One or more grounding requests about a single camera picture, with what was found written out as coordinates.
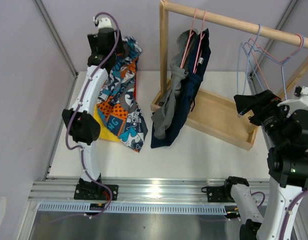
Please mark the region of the patterned blue orange shorts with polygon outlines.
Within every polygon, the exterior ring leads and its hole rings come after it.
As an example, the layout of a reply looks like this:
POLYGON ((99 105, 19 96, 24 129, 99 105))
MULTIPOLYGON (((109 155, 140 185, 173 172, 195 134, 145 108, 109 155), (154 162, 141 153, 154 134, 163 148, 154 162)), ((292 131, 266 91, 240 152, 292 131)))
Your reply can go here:
POLYGON ((132 36, 124 36, 122 43, 125 52, 117 55, 96 107, 105 128, 125 146, 140 152, 148 128, 134 94, 138 60, 143 50, 132 36))

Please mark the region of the navy blue shorts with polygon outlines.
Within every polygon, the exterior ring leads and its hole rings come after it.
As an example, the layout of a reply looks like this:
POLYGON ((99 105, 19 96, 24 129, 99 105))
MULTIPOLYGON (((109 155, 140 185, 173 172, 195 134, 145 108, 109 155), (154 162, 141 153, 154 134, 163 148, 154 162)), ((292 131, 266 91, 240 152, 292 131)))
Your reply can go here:
POLYGON ((204 37, 200 45, 200 53, 197 62, 196 73, 193 73, 193 69, 200 40, 199 32, 197 32, 197 36, 194 39, 192 49, 188 48, 188 55, 186 56, 186 60, 188 60, 188 75, 184 80, 181 81, 180 95, 176 100, 174 116, 170 127, 166 131, 166 137, 164 139, 157 139, 156 137, 154 137, 154 127, 152 122, 150 144, 150 147, 152 149, 171 146, 174 140, 179 135, 181 128, 184 126, 188 114, 195 107, 195 98, 197 96, 200 85, 204 80, 204 74, 206 72, 211 55, 209 29, 206 28, 203 33, 204 37))

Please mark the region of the yellow shorts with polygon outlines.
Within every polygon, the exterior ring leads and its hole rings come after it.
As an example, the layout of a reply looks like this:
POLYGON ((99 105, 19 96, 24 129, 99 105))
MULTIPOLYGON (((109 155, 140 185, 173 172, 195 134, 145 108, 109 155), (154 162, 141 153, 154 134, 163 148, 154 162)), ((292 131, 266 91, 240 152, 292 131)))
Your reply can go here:
POLYGON ((99 114, 98 114, 98 108, 95 105, 94 106, 94 113, 93 113, 94 119, 98 122, 100 125, 100 134, 99 134, 99 139, 107 140, 107 141, 112 141, 112 142, 120 142, 119 138, 114 135, 112 132, 110 132, 103 124, 99 114))

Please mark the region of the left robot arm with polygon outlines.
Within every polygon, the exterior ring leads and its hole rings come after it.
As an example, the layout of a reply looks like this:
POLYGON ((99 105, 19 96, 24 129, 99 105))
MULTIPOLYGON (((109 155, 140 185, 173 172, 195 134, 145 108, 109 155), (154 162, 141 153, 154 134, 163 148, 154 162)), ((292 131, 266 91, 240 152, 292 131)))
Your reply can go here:
POLYGON ((100 28, 87 36, 91 54, 87 59, 87 73, 78 98, 70 109, 62 111, 66 137, 72 137, 78 149, 82 174, 75 190, 75 197, 99 199, 108 190, 102 185, 102 177, 96 163, 96 141, 101 126, 94 118, 94 107, 100 90, 116 63, 117 55, 124 52, 121 31, 112 27, 100 28))

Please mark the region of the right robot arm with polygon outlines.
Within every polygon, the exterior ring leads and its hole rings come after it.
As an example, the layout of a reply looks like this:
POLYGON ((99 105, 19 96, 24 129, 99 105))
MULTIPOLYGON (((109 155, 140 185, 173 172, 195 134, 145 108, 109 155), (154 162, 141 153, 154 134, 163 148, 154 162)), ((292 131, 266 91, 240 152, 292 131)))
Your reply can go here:
POLYGON ((262 126, 273 145, 267 157, 270 190, 265 215, 245 178, 228 177, 222 196, 236 203, 241 240, 289 240, 299 204, 308 194, 308 110, 298 107, 290 113, 292 103, 270 90, 236 94, 234 101, 239 115, 253 112, 249 122, 262 126))

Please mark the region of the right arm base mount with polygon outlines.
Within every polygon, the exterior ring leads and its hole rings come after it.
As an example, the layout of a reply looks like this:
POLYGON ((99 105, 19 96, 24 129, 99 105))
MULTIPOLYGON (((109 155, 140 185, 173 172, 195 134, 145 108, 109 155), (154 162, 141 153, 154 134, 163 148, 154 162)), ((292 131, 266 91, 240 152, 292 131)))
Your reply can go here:
POLYGON ((205 186, 201 192, 206 194, 209 203, 234 203, 230 192, 224 186, 205 186))

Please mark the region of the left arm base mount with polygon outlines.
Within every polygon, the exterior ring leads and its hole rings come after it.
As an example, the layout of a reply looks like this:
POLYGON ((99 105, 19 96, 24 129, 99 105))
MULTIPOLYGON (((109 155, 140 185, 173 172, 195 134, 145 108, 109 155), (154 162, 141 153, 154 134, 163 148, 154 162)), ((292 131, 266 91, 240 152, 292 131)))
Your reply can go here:
POLYGON ((110 199, 110 192, 94 182, 84 181, 80 178, 75 187, 73 198, 75 200, 105 201, 110 199))

